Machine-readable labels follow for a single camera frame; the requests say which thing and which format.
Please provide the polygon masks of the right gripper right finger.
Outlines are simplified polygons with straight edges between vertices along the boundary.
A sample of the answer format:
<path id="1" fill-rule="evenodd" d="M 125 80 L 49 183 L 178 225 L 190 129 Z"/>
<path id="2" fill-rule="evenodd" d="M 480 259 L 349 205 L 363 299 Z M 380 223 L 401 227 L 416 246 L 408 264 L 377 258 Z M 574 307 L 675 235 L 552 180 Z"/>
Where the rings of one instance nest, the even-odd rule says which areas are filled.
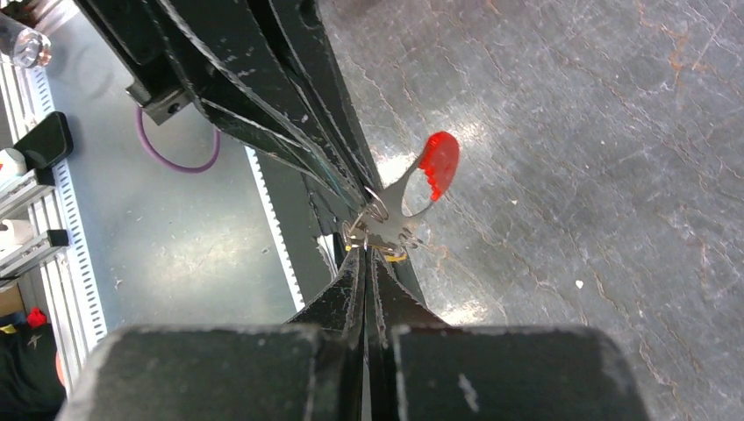
<path id="1" fill-rule="evenodd" d="M 367 254 L 374 420 L 645 420 L 623 353 L 580 325 L 454 326 Z"/>

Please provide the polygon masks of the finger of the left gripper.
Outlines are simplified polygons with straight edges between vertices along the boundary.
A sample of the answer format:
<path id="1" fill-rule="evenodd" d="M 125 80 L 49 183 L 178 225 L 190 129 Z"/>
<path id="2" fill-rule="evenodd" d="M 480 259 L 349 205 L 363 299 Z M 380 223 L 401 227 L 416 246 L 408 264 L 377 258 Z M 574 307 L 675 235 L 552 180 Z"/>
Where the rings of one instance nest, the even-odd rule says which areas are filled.
<path id="1" fill-rule="evenodd" d="M 361 192 L 377 185 L 369 149 L 314 1 L 157 1 L 154 22 L 189 97 L 241 95 L 289 120 Z"/>
<path id="2" fill-rule="evenodd" d="M 212 123 L 235 139 L 310 176 L 348 206 L 361 205 L 361 192 L 343 173 L 338 155 L 327 154 L 287 118 L 241 95 L 205 93 L 195 100 Z"/>

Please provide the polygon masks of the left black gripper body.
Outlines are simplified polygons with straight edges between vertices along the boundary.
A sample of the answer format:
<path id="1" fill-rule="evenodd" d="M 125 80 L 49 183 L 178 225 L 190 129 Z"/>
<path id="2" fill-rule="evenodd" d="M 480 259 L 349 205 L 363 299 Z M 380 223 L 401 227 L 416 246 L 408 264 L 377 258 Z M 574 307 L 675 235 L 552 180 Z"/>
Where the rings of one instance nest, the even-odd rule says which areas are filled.
<path id="1" fill-rule="evenodd" d="M 75 0 L 75 4 L 131 74 L 126 93 L 157 125 L 191 103 L 144 1 Z"/>

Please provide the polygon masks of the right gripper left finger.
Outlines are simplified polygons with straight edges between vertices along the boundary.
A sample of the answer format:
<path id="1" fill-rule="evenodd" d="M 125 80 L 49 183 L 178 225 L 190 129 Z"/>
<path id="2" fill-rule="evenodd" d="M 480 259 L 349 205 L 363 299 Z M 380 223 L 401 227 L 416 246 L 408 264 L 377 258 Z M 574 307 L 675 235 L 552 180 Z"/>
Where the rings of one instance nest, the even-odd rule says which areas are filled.
<path id="1" fill-rule="evenodd" d="M 358 420 L 365 252 L 280 325 L 135 325 L 89 356 L 61 420 Z"/>

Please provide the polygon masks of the yellow tagged keys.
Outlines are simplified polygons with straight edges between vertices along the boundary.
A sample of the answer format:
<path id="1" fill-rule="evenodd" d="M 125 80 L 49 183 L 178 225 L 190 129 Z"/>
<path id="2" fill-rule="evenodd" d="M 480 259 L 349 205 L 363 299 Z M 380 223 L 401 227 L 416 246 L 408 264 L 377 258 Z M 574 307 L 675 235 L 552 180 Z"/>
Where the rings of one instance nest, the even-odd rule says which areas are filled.
<path id="1" fill-rule="evenodd" d="M 351 251 L 353 248 L 362 248 L 365 250 L 376 250 L 379 253 L 382 254 L 382 256 L 385 258 L 388 262 L 401 262 L 408 259 L 408 253 L 407 251 L 402 248 L 390 248 L 387 246 L 376 246 L 372 245 L 371 243 L 363 244 L 359 242 L 352 242 L 344 245 L 344 248 L 347 252 Z"/>

